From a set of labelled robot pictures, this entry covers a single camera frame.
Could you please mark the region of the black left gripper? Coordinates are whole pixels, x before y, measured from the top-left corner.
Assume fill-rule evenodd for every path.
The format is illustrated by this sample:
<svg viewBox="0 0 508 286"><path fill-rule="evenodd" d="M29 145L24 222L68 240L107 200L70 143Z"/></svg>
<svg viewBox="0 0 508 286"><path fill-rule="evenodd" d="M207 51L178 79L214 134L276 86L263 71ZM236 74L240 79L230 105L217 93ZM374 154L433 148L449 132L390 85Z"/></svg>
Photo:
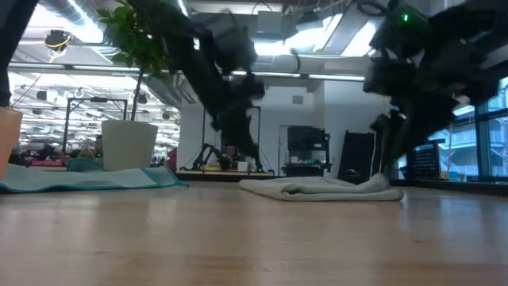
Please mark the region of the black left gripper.
<svg viewBox="0 0 508 286"><path fill-rule="evenodd" d="M232 146L237 153L244 153L249 157L258 155L257 144L250 132L252 118L247 114L247 109L253 107L254 100L264 96L264 81L251 72L240 81L225 81L222 84L221 93L214 100L210 116L212 127L222 131L225 148Z"/></svg>

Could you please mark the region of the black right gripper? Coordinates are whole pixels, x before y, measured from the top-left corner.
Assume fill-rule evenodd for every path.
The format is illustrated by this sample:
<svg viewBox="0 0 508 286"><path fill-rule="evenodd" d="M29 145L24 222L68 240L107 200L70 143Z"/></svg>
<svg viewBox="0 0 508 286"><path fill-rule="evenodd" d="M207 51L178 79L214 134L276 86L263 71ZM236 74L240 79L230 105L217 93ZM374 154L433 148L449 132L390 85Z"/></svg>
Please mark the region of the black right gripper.
<svg viewBox="0 0 508 286"><path fill-rule="evenodd" d="M455 107L468 101L460 66L468 34L448 24L383 23L370 46L378 55L371 58L363 91L401 108L371 124L380 137L379 170L388 175L395 161L448 126Z"/></svg>

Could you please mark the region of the grey microfiber towel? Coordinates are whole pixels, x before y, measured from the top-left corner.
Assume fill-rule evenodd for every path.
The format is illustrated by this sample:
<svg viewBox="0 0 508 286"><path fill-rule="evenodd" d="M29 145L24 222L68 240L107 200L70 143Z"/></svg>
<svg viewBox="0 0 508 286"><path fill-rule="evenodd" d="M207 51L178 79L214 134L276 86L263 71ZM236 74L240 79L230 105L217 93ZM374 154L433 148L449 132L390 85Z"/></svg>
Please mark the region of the grey microfiber towel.
<svg viewBox="0 0 508 286"><path fill-rule="evenodd" d="M294 202L399 201L404 192L393 188L382 174L353 184L331 177L281 177L270 180L242 180L241 189L271 199Z"/></svg>

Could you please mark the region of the teal microfiber towel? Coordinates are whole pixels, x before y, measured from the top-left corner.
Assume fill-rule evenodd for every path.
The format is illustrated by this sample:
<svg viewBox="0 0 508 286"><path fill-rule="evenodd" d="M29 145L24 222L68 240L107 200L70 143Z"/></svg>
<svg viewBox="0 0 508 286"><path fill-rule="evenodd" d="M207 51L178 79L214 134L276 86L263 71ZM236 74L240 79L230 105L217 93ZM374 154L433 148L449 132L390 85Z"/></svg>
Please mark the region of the teal microfiber towel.
<svg viewBox="0 0 508 286"><path fill-rule="evenodd" d="M0 190L28 194L46 191L101 191L186 187L176 175L165 167L134 168L107 172L43 171L8 164Z"/></svg>

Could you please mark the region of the orange plastic basket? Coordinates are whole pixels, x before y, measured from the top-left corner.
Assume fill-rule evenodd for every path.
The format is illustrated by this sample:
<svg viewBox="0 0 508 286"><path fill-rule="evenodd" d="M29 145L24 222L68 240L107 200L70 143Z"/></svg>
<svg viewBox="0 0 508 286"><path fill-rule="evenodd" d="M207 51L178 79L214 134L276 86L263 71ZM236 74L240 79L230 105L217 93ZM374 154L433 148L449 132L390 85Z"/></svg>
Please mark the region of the orange plastic basket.
<svg viewBox="0 0 508 286"><path fill-rule="evenodd" d="M20 135L23 113L7 107L0 107L0 181L2 180L12 148Z"/></svg>

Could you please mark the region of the person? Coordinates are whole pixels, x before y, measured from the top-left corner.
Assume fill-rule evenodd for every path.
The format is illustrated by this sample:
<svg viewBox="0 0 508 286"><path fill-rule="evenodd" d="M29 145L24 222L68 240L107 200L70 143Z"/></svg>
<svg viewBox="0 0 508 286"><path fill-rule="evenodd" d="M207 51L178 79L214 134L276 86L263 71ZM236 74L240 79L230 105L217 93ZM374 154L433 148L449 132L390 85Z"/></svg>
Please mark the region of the person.
<svg viewBox="0 0 508 286"><path fill-rule="evenodd" d="M80 154L80 158L86 158L90 160L98 160L103 158L103 147L102 147L102 135L98 135L95 138L94 146L84 148Z"/></svg>
<svg viewBox="0 0 508 286"><path fill-rule="evenodd" d="M243 160L241 153L234 145L227 145L225 147L225 154L220 160L221 168L223 170L235 170L238 163Z"/></svg>

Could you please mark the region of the black perforated cart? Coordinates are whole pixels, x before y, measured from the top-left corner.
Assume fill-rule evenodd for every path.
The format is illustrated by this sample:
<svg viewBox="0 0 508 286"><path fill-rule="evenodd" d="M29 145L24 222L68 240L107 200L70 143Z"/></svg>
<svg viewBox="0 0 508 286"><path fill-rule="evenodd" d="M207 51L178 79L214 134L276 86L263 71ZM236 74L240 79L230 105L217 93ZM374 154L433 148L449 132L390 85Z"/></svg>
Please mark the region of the black perforated cart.
<svg viewBox="0 0 508 286"><path fill-rule="evenodd" d="M406 174L408 180L439 179L441 159L439 144L445 139L425 140L406 154Z"/></svg>

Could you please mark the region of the black leaning panel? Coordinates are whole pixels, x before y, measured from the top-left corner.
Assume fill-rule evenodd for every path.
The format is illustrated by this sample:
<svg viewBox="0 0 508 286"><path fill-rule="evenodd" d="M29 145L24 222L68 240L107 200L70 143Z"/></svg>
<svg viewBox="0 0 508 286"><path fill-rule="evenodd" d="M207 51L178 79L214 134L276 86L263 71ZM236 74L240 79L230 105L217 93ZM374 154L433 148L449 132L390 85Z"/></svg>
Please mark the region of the black leaning panel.
<svg viewBox="0 0 508 286"><path fill-rule="evenodd" d="M371 178L377 149L375 133L345 131L337 178L360 184Z"/></svg>

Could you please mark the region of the black equipment rack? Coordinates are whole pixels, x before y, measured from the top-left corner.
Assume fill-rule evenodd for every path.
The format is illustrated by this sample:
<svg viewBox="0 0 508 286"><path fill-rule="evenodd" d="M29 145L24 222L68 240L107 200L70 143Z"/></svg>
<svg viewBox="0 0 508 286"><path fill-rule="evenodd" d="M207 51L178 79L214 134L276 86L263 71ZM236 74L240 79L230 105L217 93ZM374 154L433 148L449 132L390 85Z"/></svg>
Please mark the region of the black equipment rack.
<svg viewBox="0 0 508 286"><path fill-rule="evenodd" d="M311 126L290 126L287 129L289 162L282 170L286 176L324 176L330 172L330 136L325 129Z"/></svg>

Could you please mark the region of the white plant pot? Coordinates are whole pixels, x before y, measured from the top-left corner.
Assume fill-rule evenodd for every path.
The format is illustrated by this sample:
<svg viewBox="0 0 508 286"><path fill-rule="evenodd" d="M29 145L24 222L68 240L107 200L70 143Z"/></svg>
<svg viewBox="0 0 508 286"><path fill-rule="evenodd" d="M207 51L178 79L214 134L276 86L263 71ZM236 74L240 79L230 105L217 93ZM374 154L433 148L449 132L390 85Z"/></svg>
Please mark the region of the white plant pot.
<svg viewBox="0 0 508 286"><path fill-rule="evenodd" d="M157 133L158 127L147 122L104 121L102 123L104 169L116 172L149 167Z"/></svg>

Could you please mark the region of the green leafy plant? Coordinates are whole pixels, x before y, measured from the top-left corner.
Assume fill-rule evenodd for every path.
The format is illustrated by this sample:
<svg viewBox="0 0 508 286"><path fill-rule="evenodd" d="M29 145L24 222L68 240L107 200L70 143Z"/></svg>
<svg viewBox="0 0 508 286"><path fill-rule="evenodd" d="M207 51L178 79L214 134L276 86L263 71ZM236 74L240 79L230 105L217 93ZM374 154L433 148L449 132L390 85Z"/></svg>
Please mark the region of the green leafy plant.
<svg viewBox="0 0 508 286"><path fill-rule="evenodd" d="M115 0L119 6L114 10L96 9L99 21L106 26L104 36L110 40L119 52L112 57L115 64L124 64L128 68L137 67L137 85L130 120L135 121L138 99L141 96L141 84L145 75L149 79L168 80L168 56L160 38L156 37L144 15L135 9L133 0Z"/></svg>

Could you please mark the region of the round black ceiling device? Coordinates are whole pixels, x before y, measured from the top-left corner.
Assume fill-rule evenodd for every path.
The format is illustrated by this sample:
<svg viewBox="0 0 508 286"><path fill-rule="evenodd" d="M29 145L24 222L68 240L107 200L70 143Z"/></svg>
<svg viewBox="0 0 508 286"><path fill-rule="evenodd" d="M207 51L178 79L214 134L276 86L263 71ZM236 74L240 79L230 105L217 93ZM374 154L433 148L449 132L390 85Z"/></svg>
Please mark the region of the round black ceiling device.
<svg viewBox="0 0 508 286"><path fill-rule="evenodd" d="M68 46L71 38L71 33L63 30L53 29L48 35L45 36L44 44L47 48L55 52L63 51Z"/></svg>

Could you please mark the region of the black gantry frame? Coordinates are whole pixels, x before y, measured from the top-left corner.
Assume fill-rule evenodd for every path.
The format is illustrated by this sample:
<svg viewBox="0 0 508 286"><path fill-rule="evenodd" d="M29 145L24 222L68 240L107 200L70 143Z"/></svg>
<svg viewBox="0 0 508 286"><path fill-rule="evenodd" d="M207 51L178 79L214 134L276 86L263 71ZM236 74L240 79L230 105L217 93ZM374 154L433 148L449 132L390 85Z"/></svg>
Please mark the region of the black gantry frame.
<svg viewBox="0 0 508 286"><path fill-rule="evenodd" d="M250 132L252 135L252 139L257 144L258 147L258 155L256 157L246 156L244 153L241 153L243 160L238 163L238 167L235 170L222 170L222 171L239 171L239 172L263 172L264 166L260 160L260 115L261 109L259 106L251 107L247 109L247 114L251 116L251 127ZM217 149L219 149L222 155L225 154L225 142L222 138L222 131L216 131L212 128L211 125L212 118L203 111L203 119L202 119L202 144L208 143L213 145ZM212 154L207 165L204 167L217 167L219 170L220 166L217 162L215 156Z"/></svg>
<svg viewBox="0 0 508 286"><path fill-rule="evenodd" d="M121 112L123 113L123 119L124 120L127 119L127 110L128 110L127 99L108 99L107 97L99 97L99 96L94 96L91 98L76 98L76 97L68 98L63 132L63 146L62 146L63 154L67 153L68 132L71 121L71 113L75 109L79 108L83 102L98 102L98 103L122 102L124 104L124 106L121 108Z"/></svg>

